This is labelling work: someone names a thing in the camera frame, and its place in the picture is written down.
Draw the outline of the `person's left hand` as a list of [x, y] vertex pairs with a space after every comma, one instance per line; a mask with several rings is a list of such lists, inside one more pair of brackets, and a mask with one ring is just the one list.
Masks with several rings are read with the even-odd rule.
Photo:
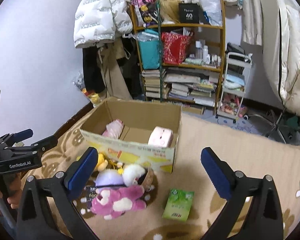
[[9, 184], [9, 189], [12, 192], [7, 198], [8, 204], [10, 204], [12, 209], [17, 209], [21, 200], [22, 189], [21, 189], [21, 174], [16, 173], [14, 180]]

